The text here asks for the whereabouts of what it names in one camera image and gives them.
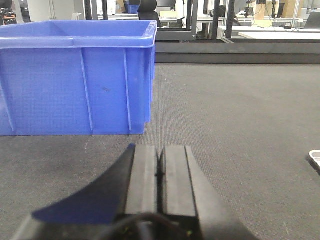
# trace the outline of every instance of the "office chair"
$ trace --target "office chair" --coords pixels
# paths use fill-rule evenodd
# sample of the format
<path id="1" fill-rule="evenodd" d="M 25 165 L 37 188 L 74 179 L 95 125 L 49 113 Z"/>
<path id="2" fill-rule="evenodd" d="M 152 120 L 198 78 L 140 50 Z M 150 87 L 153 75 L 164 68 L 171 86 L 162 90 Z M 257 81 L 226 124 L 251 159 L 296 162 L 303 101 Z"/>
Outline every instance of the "office chair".
<path id="1" fill-rule="evenodd" d="M 140 20 L 155 20 L 158 28 L 161 28 L 159 15 L 155 12 L 157 8 L 157 0 L 140 0 L 138 16 Z"/>

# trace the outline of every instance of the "gray carpet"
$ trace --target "gray carpet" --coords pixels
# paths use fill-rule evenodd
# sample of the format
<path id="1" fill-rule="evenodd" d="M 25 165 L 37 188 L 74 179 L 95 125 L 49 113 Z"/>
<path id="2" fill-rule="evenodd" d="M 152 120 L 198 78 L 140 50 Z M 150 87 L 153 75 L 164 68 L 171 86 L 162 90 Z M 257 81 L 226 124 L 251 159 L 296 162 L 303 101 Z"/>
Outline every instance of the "gray carpet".
<path id="1" fill-rule="evenodd" d="M 320 236 L 318 65 L 159 64 L 144 135 L 0 137 L 0 239 L 81 189 L 129 143 L 192 147 L 222 198 L 262 240 Z"/>

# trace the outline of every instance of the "cable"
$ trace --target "cable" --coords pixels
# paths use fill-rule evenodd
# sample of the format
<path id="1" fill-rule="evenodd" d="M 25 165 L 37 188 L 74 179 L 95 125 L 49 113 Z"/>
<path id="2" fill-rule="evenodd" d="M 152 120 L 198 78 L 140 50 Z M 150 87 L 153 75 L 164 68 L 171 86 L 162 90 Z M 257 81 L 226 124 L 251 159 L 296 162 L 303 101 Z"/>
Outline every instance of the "cable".
<path id="1" fill-rule="evenodd" d="M 172 224 L 171 221 L 166 217 L 154 213 L 142 213 L 139 215 L 128 216 L 115 222 L 113 225 L 108 226 L 104 231 L 98 234 L 93 240 L 112 240 L 112 237 L 114 237 L 119 231 L 123 230 L 125 227 L 134 226 L 139 222 L 159 223 L 163 226 L 166 226 L 176 234 L 182 236 L 184 239 L 188 239 L 188 233 L 177 225 Z"/>
<path id="2" fill-rule="evenodd" d="M 141 240 L 154 240 L 153 234 L 150 230 L 150 224 L 148 222 L 138 222 L 136 224 L 136 228 Z"/>

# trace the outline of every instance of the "metal frame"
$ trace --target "metal frame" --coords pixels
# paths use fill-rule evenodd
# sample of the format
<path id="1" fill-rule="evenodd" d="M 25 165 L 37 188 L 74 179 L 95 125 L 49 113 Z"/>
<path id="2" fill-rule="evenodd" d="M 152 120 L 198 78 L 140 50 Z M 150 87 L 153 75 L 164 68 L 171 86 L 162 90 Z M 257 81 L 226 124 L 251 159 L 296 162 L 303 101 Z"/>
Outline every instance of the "metal frame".
<path id="1" fill-rule="evenodd" d="M 92 20 L 92 13 L 91 13 L 91 1 L 84 0 L 84 13 L 86 20 Z"/>
<path id="2" fill-rule="evenodd" d="M 102 0 L 103 19 L 108 20 L 107 0 Z M 90 0 L 84 0 L 87 20 L 92 20 Z M 188 0 L 186 28 L 158 28 L 156 40 L 159 41 L 194 41 L 197 36 L 198 0 Z"/>
<path id="3" fill-rule="evenodd" d="M 197 37 L 198 0 L 187 2 L 186 28 L 158 28 L 158 41 L 194 41 Z"/>
<path id="4" fill-rule="evenodd" d="M 195 43 L 157 43 L 156 63 L 186 64 L 318 64 L 320 41 L 257 39 L 214 40 Z"/>

